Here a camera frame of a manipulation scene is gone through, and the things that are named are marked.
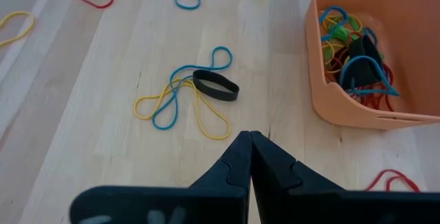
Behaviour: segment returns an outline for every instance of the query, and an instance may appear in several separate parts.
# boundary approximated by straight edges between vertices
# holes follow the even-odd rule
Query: plastic basket
[[[379,39],[379,51],[395,75],[395,112],[368,108],[324,74],[319,11],[338,5],[357,15]],[[306,17],[313,107],[343,126],[393,129],[440,122],[440,0],[312,0]]]

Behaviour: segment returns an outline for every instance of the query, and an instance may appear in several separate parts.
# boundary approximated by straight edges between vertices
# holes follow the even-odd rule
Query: light wood surface
[[[384,132],[334,126],[315,114],[309,2],[202,0],[189,12],[174,0],[115,0],[106,10],[79,0],[0,0],[0,17],[16,10],[37,16],[29,36],[0,48],[0,223],[68,223],[72,199],[102,184],[188,186],[242,130],[270,136],[348,189],[394,168],[422,190],[440,190],[439,125]],[[11,21],[0,40],[26,25]],[[208,65],[218,45],[234,54],[222,74],[241,88],[236,102],[212,100],[231,120],[229,139],[200,133],[190,89],[180,93],[170,131],[134,117],[137,97],[159,93],[181,65]],[[225,59],[219,54],[219,63]],[[207,129],[222,134],[224,123],[206,107],[201,112]],[[250,223],[258,222],[252,198]]]

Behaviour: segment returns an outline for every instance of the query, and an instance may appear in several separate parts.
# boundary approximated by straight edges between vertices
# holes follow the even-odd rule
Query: black rubber band
[[[194,81],[194,85],[198,90],[200,90],[200,92],[215,99],[234,101],[239,96],[240,87],[232,81],[228,80],[226,77],[222,76],[221,74],[217,74],[215,72],[204,69],[198,69],[192,73],[192,80]],[[209,82],[217,83],[218,85],[225,87],[230,92],[213,89],[212,87],[208,87],[207,85],[205,85],[200,80],[207,80]]]

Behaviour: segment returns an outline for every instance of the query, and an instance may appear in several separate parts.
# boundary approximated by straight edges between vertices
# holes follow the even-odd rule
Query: wooden floor
[[[101,184],[188,186],[242,130],[263,132],[348,189],[394,168],[439,191],[439,125],[374,131],[335,126],[314,112],[309,2],[202,0],[189,12],[174,0],[115,0],[106,10],[80,0],[0,0],[0,17],[27,10],[38,19],[29,36],[0,48],[0,223],[68,223],[72,199]],[[0,40],[26,22],[8,23]],[[170,131],[134,117],[137,97],[159,93],[181,65],[209,65],[219,45],[234,54],[222,74],[241,88],[236,102],[212,100],[232,122],[227,140],[201,134],[190,89],[180,93]],[[218,63],[225,59],[219,54]],[[224,132],[221,120],[201,112],[209,131]],[[250,222],[259,222],[253,199]]]

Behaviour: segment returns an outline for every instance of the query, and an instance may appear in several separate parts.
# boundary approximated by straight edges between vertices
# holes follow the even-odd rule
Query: orange plastic basket
[[[325,79],[319,11],[337,5],[358,16],[379,39],[379,51],[395,75],[395,112],[366,107]],[[313,107],[343,126],[393,129],[440,122],[440,0],[311,0],[307,47]]]

